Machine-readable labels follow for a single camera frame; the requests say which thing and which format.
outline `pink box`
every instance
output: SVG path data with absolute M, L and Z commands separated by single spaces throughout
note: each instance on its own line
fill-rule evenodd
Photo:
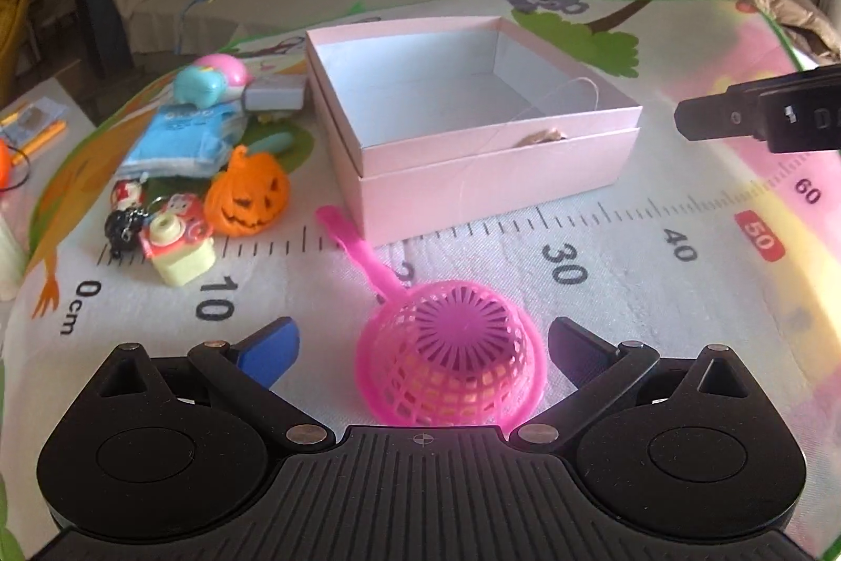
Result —
M 639 132 L 642 106 L 501 17 L 310 30 L 306 52 L 342 195 L 376 246 L 607 186 Z M 527 142 L 547 131 L 566 138 Z

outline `strainer handle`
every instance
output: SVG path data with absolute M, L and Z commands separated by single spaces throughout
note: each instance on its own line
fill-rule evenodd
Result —
M 359 236 L 356 227 L 345 218 L 341 209 L 335 205 L 325 205 L 315 211 L 315 216 L 331 239 L 339 243 L 347 256 L 362 270 L 378 294 L 386 300 L 405 296 L 401 280 L 377 259 L 371 246 Z

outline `string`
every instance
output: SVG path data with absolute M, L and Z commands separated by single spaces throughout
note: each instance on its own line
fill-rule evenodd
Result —
M 15 148 L 13 145 L 6 145 L 7 149 L 11 150 L 13 153 L 19 154 L 26 163 L 26 174 L 24 174 L 24 178 L 18 181 L 16 184 L 12 184 L 10 187 L 3 187 L 0 188 L 0 193 L 4 193 L 6 191 L 14 191 L 16 188 L 22 187 L 23 184 L 27 183 L 29 180 L 29 175 L 32 173 L 32 161 L 29 159 L 29 156 L 24 153 L 20 148 Z
M 456 180 L 461 178 L 461 184 L 458 187 L 458 204 L 457 204 L 457 208 L 456 208 L 456 217 L 457 217 L 457 222 L 456 223 L 459 223 L 459 224 L 461 223 L 461 206 L 463 205 L 463 201 L 464 201 L 464 185 L 465 185 L 465 182 L 466 182 L 466 180 L 464 179 L 464 176 L 472 169 L 473 165 L 476 164 L 476 162 L 478 161 L 478 155 L 480 155 L 482 153 L 482 150 L 487 148 L 489 145 L 491 145 L 492 142 L 494 141 L 494 139 L 496 137 L 498 137 L 499 134 L 502 134 L 502 131 L 504 131 L 510 125 L 510 123 L 512 123 L 512 121 L 520 120 L 520 118 L 524 114 L 528 113 L 529 110 L 532 110 L 532 109 L 537 110 L 544 117 L 553 117 L 553 115 L 550 115 L 550 114 L 546 113 L 545 110 L 541 110 L 541 108 L 538 106 L 538 104 L 544 102 L 544 100 L 547 100 L 548 98 L 551 98 L 552 96 L 557 96 L 561 91 L 563 91 L 564 89 L 569 87 L 569 85 L 571 85 L 571 84 L 573 84 L 577 81 L 586 81 L 588 84 L 590 84 L 590 86 L 593 87 L 594 92 L 596 92 L 596 103 L 593 106 L 593 110 L 586 110 L 586 111 L 591 111 L 592 113 L 595 113 L 596 110 L 599 109 L 599 85 L 597 85 L 596 82 L 593 81 L 593 79 L 590 79 L 590 77 L 574 77 L 573 79 L 569 79 L 569 80 L 563 82 L 562 84 L 560 84 L 558 86 L 555 86 L 554 88 L 550 89 L 547 93 L 543 94 L 543 96 L 538 98 L 535 103 L 529 103 L 529 105 L 526 106 L 525 108 L 523 108 L 522 110 L 520 110 L 519 113 L 516 113 L 514 115 L 514 117 L 510 118 L 510 120 L 503 123 L 501 127 L 497 128 L 497 130 L 494 131 L 494 133 L 488 138 L 487 141 L 485 141 L 482 145 L 480 145 L 474 151 L 472 159 L 470 160 L 470 162 L 466 166 L 464 166 L 464 168 L 462 168 L 460 170 L 460 172 L 458 172 L 455 176 Z

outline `pink ball toy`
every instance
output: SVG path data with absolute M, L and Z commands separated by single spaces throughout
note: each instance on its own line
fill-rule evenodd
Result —
M 228 54 L 209 54 L 196 60 L 193 65 L 199 67 L 213 68 L 224 75 L 228 82 L 228 89 L 225 92 L 224 100 L 239 98 L 242 91 L 251 81 L 248 68 L 239 58 Z

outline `red label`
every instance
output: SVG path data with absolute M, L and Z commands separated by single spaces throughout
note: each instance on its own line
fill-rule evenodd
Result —
M 776 262 L 785 257 L 785 246 L 762 221 L 760 215 L 753 210 L 745 210 L 735 215 L 735 219 L 766 262 Z

